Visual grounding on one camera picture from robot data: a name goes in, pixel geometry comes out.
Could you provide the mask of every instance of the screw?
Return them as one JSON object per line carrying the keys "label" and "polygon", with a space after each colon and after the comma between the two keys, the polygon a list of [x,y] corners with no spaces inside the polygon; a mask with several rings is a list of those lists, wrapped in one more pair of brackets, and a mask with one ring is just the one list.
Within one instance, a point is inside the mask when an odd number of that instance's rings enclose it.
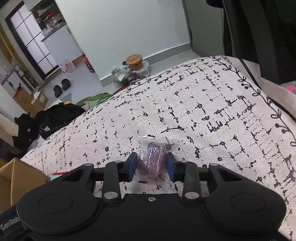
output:
{"label": "screw", "polygon": [[155,198],[155,197],[149,197],[149,198],[148,198],[148,201],[150,201],[150,202],[155,202],[155,201],[156,201],[156,198]]}
{"label": "screw", "polygon": [[196,198],[199,198],[200,195],[197,192],[187,192],[185,193],[185,197],[187,199],[196,199]]}
{"label": "screw", "polygon": [[117,198],[118,197],[118,193],[117,192],[106,192],[105,194],[104,194],[104,198],[106,198],[106,199],[115,199],[115,198]]}

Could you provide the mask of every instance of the glass door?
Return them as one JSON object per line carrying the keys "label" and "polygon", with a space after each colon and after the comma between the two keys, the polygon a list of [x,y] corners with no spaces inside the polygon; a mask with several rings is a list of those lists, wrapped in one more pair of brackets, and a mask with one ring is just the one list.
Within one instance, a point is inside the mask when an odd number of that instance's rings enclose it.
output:
{"label": "glass door", "polygon": [[44,37],[34,15],[22,1],[5,20],[18,45],[44,80],[58,66],[41,42]]}

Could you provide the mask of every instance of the pink fabric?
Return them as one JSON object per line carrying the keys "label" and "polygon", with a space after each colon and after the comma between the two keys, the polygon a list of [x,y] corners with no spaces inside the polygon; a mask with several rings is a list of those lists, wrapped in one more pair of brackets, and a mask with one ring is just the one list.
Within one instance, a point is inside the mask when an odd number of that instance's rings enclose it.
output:
{"label": "pink fabric", "polygon": [[285,86],[284,88],[290,92],[294,92],[296,89],[295,86],[293,85],[288,85],[288,86]]}

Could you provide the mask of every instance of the window pane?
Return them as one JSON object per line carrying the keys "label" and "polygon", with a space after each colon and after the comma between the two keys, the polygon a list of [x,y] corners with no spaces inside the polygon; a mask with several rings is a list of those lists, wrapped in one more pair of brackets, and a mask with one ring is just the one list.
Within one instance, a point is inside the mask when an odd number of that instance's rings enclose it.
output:
{"label": "window pane", "polygon": [[49,60],[49,62],[52,64],[53,67],[57,66],[57,63],[55,62],[54,58],[52,57],[51,54],[49,54],[48,56],[46,56],[47,59]]}
{"label": "window pane", "polygon": [[43,70],[44,73],[47,73],[52,69],[52,66],[50,65],[50,63],[46,58],[43,59],[38,65]]}
{"label": "window pane", "polygon": [[19,12],[16,12],[10,20],[15,28],[17,28],[22,23],[22,18],[20,17]]}
{"label": "window pane", "polygon": [[25,23],[30,31],[30,33],[33,35],[33,37],[36,37],[40,32],[41,28],[39,27],[36,19],[34,18],[33,14],[31,14],[26,20]]}
{"label": "window pane", "polygon": [[33,39],[24,23],[17,28],[17,33],[22,39],[24,45],[27,45]]}
{"label": "window pane", "polygon": [[43,35],[42,33],[38,34],[37,37],[35,38],[36,43],[39,45],[39,47],[41,48],[42,52],[44,53],[44,55],[48,55],[49,51],[47,50],[47,48],[45,47],[44,43],[41,42],[41,40],[43,39]]}
{"label": "window pane", "polygon": [[27,49],[37,63],[44,58],[44,54],[41,52],[34,40],[28,44]]}
{"label": "window pane", "polygon": [[26,5],[23,5],[19,9],[19,12],[20,12],[20,15],[22,16],[22,19],[25,19],[27,16],[31,14],[31,12],[29,12],[28,9],[26,8]]}

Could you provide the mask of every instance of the chair backrest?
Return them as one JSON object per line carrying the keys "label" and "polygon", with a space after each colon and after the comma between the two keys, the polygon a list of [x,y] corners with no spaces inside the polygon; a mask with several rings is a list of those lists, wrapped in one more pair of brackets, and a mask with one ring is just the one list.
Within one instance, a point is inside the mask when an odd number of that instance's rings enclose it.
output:
{"label": "chair backrest", "polygon": [[259,63],[261,76],[276,84],[296,80],[296,1],[223,0],[223,5],[233,56]]}

